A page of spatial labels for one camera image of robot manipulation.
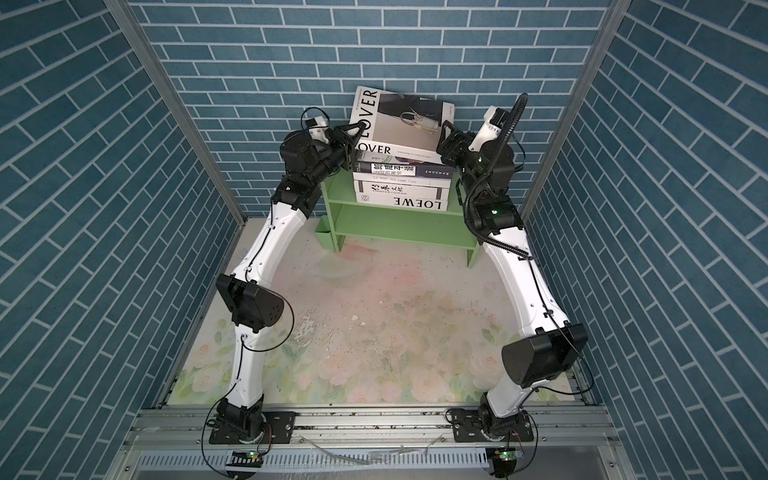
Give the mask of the white magazine with handbag photo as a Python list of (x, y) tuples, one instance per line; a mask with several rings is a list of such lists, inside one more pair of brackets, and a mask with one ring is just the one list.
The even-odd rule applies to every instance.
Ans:
[(452, 103), (359, 86), (350, 122), (364, 124), (361, 152), (439, 164), (441, 127), (454, 119)]

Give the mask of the white Loewe Foundation book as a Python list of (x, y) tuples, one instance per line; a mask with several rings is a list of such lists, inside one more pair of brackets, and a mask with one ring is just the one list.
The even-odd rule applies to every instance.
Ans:
[(448, 202), (446, 200), (423, 199), (408, 195), (357, 192), (355, 197), (359, 203), (374, 206), (441, 212), (446, 211), (448, 208)]

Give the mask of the white-backed heritage culture book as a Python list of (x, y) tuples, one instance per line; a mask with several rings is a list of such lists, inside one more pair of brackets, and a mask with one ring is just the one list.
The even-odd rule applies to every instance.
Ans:
[(441, 188), (360, 180), (355, 180), (353, 184), (357, 194), (368, 195), (369, 197), (373, 195), (390, 195), (428, 200), (443, 200), (448, 197), (449, 192), (448, 187)]

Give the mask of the white booklet with brown bars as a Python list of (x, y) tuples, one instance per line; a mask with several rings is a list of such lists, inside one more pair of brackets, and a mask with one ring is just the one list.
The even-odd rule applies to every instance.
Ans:
[(352, 177), (355, 181), (388, 182), (388, 183), (396, 183), (396, 184), (423, 185), (423, 186), (449, 185), (452, 181), (451, 178), (427, 178), (427, 177), (419, 177), (419, 176), (383, 175), (383, 174), (365, 173), (365, 172), (353, 172)]

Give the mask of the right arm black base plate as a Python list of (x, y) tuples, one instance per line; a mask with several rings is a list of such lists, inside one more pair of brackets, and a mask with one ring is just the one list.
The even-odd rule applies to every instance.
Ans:
[(498, 418), (489, 407), (478, 410), (453, 407), (444, 412), (457, 443), (531, 442), (534, 440), (532, 422), (523, 413)]

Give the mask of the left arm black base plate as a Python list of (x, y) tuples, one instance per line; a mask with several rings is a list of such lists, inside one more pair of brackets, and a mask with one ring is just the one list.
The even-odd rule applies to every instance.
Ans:
[(240, 415), (235, 420), (209, 419), (209, 443), (213, 445), (283, 445), (293, 435), (296, 413), (293, 411), (257, 412)]

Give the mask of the Chinese book with man portrait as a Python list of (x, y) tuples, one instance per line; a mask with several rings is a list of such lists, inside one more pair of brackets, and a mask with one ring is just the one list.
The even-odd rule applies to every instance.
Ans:
[(372, 152), (362, 152), (354, 164), (354, 170), (376, 175), (432, 179), (451, 178), (455, 172), (453, 167), (442, 164)]

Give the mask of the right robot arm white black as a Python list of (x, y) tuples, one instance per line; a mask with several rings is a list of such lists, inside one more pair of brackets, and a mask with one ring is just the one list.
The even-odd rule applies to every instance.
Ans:
[(573, 366), (588, 339), (554, 300), (508, 196), (515, 172), (511, 136), (492, 123), (473, 134), (444, 122), (436, 148), (442, 163), (457, 170), (465, 225), (496, 267), (520, 322), (519, 339), (501, 350), (504, 372), (481, 401), (488, 425), (520, 415), (532, 393)]

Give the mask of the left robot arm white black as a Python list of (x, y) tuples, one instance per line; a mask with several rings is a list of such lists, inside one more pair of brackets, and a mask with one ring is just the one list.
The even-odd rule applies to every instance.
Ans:
[(285, 174), (270, 201), (270, 212), (257, 239), (216, 288), (235, 325), (232, 386), (217, 407), (220, 417), (260, 419), (266, 354), (282, 346), (268, 344), (273, 327), (290, 303), (272, 288), (277, 266), (320, 196), (321, 183), (355, 157), (365, 127), (361, 122), (329, 127), (309, 125), (287, 135), (280, 146)]

